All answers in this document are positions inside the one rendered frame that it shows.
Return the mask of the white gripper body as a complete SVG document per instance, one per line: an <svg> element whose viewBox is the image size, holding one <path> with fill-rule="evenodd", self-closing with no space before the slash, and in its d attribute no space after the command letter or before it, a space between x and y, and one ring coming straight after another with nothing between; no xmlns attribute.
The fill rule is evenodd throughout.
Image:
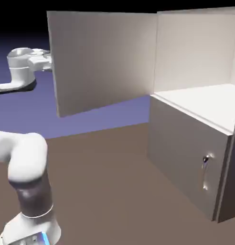
<svg viewBox="0 0 235 245"><path fill-rule="evenodd" d="M50 71L52 72L51 55L40 55L29 58L29 67L32 71Z"/></svg>

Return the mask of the small pale grey cabinet door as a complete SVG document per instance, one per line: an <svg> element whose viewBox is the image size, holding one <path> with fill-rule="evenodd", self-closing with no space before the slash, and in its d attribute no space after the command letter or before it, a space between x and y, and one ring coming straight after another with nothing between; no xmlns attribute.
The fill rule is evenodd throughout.
<svg viewBox="0 0 235 245"><path fill-rule="evenodd" d="M208 219L215 220L232 134L150 97L148 156L151 162ZM203 156L213 153L202 189Z"/></svg>

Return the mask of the large pale grey cabinet door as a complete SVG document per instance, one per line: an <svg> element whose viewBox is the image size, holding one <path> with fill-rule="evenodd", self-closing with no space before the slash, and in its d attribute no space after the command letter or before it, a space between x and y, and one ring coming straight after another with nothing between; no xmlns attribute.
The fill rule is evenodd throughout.
<svg viewBox="0 0 235 245"><path fill-rule="evenodd" d="M60 117L153 92L156 14L48 11L47 21Z"/></svg>

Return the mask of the pale grey cabinet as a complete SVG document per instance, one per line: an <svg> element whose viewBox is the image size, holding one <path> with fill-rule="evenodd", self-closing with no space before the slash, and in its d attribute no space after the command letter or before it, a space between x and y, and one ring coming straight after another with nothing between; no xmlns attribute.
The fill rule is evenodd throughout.
<svg viewBox="0 0 235 245"><path fill-rule="evenodd" d="M232 134L215 222L235 217L235 7L158 15L151 96Z"/></svg>

